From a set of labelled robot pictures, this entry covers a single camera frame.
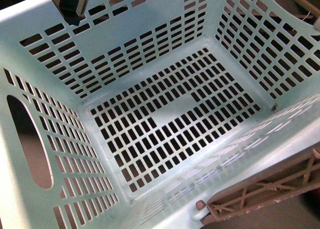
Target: dark floor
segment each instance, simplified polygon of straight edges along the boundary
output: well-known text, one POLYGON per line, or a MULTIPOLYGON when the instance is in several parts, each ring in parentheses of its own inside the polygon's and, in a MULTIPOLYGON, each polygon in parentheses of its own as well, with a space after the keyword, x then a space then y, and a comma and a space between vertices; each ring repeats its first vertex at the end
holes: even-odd
POLYGON ((320 200, 304 194, 202 229, 320 229, 320 200))

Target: plastic basket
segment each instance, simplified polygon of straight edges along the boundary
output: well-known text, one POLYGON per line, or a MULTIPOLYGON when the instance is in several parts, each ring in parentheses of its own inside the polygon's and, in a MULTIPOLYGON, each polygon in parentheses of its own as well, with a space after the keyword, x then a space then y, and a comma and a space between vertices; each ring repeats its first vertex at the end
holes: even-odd
POLYGON ((197 201, 320 139, 319 32, 274 0, 89 0, 79 26, 27 0, 0 28, 4 229, 200 228, 197 201))

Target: perforated panel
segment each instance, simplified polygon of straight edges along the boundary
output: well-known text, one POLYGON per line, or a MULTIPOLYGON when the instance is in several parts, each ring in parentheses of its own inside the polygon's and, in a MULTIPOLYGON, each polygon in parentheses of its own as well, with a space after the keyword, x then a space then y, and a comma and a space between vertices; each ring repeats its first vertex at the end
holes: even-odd
POLYGON ((306 36, 264 0, 226 0, 215 38, 273 99, 320 70, 320 36, 306 36))
POLYGON ((104 102, 91 113, 135 192, 259 110, 204 48, 104 102), (190 97, 197 106, 186 108, 186 113, 163 126, 157 125, 153 118, 159 110, 181 97, 190 97))
POLYGON ((7 69, 4 72, 8 82, 21 89, 33 118, 42 123, 38 128, 45 150, 56 161, 51 166, 61 173, 53 175, 54 186, 63 178, 61 201, 52 205, 59 228, 78 228, 116 204, 119 199, 77 113, 7 69))
POLYGON ((168 202, 173 204, 179 198, 191 192, 196 185, 202 185, 208 180, 214 180, 214 177, 219 175, 224 168, 235 163, 250 150, 261 149, 261 147, 259 147, 260 144, 268 143, 272 140, 274 135, 277 135, 279 132, 281 133, 281 130, 288 130, 292 124, 297 123, 295 121, 296 119, 305 113, 310 113, 310 109, 313 109, 313 112, 318 110, 320 106, 319 101, 320 95, 316 94, 279 111, 260 122, 253 129, 244 133, 228 146, 213 153, 209 158, 198 164, 196 167, 191 168, 164 189, 165 193, 170 195, 168 202))
POLYGON ((113 21, 114 17, 121 17, 126 11, 148 1, 109 0, 89 8, 78 27, 60 23, 22 40, 20 44, 75 94, 85 98, 202 35, 207 0, 184 0, 181 16, 157 25, 106 54, 89 58, 77 46, 78 35, 95 27, 108 30, 110 25, 103 22, 113 21))

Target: laundry basket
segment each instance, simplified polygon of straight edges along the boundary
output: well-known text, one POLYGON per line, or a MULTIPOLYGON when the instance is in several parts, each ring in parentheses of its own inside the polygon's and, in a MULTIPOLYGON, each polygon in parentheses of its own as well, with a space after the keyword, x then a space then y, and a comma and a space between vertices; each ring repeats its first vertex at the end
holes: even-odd
POLYGON ((319 35, 274 0, 1 10, 3 228, 200 228, 197 201, 320 140, 319 35))

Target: oval handle hole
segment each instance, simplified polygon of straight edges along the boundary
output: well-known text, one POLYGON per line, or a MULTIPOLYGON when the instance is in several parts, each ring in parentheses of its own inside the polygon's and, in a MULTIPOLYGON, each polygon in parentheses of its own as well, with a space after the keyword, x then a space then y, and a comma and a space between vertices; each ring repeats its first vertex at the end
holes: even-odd
POLYGON ((43 189, 52 187, 51 170, 35 125, 20 100, 8 95, 7 103, 33 181, 43 189))

